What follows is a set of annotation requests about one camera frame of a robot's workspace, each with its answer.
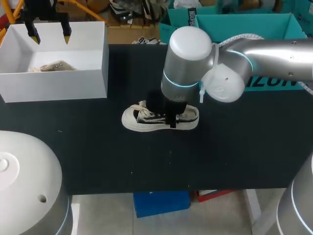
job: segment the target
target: shoe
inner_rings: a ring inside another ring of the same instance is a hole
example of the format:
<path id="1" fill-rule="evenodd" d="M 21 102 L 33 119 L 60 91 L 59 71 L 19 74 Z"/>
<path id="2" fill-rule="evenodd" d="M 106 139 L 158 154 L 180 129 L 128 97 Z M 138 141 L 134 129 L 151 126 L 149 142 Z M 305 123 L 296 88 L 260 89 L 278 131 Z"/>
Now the shoe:
<path id="1" fill-rule="evenodd" d="M 176 130 L 196 128 L 199 122 L 198 109 L 187 105 L 184 113 L 176 116 L 176 122 Z M 122 115 L 122 123 L 127 129 L 138 132 L 172 129 L 166 124 L 165 115 L 155 114 L 147 109 L 145 100 L 126 109 Z"/>

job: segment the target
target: red object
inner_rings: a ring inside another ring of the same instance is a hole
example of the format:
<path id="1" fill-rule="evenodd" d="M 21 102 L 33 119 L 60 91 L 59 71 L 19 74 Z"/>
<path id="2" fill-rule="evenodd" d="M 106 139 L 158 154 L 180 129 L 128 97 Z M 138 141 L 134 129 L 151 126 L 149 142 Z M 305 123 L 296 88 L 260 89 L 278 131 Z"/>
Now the red object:
<path id="1" fill-rule="evenodd" d="M 202 195 L 202 196 L 199 196 L 198 192 L 195 191 L 195 195 L 196 195 L 196 198 L 199 202 L 204 202 L 204 201 L 210 200 L 212 198 L 216 198 L 216 197 L 219 197 L 219 196 L 222 196 L 222 195 L 234 192 L 234 191 L 235 190 L 216 191 L 216 192 L 211 192 L 211 193 L 208 193 L 208 194 Z"/>
<path id="2" fill-rule="evenodd" d="M 3 16 L 0 17 L 0 29 L 3 29 L 6 23 L 9 23 L 9 20 L 6 14 L 4 14 Z"/>

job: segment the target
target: shoelace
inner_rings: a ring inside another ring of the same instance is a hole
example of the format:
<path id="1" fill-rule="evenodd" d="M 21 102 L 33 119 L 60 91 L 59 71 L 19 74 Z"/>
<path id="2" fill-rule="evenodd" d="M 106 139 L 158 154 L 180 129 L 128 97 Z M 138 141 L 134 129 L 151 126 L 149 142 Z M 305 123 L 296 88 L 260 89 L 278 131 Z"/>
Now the shoelace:
<path id="1" fill-rule="evenodd" d="M 148 118 L 148 117 L 149 118 L 153 118 L 153 117 L 155 117 L 154 113 L 152 113 L 151 111 L 149 111 L 149 109 L 147 109 L 146 107 L 141 106 L 139 104 L 134 104 L 134 105 L 131 106 L 131 108 L 134 109 L 134 110 L 139 111 L 139 113 L 141 115 L 143 115 L 145 118 Z"/>

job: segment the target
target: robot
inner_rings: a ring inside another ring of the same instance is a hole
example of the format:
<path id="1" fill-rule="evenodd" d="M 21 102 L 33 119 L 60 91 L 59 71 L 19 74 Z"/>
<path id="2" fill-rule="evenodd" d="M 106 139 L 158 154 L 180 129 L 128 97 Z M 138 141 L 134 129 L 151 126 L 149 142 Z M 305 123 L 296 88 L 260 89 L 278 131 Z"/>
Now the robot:
<path id="1" fill-rule="evenodd" d="M 221 102 L 236 101 L 255 75 L 312 81 L 313 41 L 242 34 L 214 44 L 201 29 L 182 27 L 173 33 L 166 55 L 161 80 L 165 112 L 175 120 L 199 87 L 201 101 L 205 92 Z M 311 180 L 312 156 L 278 206 L 281 234 L 312 234 L 311 204 L 306 207 L 313 195 Z M 22 201 L 21 194 L 26 194 Z M 60 164 L 51 149 L 34 137 L 0 131 L 0 199 L 1 234 L 71 234 L 70 200 Z"/>

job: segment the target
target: white shoe sole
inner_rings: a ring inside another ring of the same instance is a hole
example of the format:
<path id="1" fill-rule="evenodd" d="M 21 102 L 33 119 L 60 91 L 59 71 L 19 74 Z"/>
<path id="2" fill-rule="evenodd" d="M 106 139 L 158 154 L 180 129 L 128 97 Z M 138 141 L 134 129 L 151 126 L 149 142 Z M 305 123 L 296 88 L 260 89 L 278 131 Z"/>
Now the white shoe sole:
<path id="1" fill-rule="evenodd" d="M 137 120 L 134 118 L 134 110 L 128 108 L 124 111 L 122 115 L 122 124 L 127 129 L 137 132 L 150 132 L 157 130 L 165 129 L 174 129 L 174 130 L 192 130 L 197 127 L 199 123 L 199 117 L 193 122 L 180 122 L 176 124 L 176 128 L 171 128 L 168 124 L 141 124 L 137 123 Z"/>

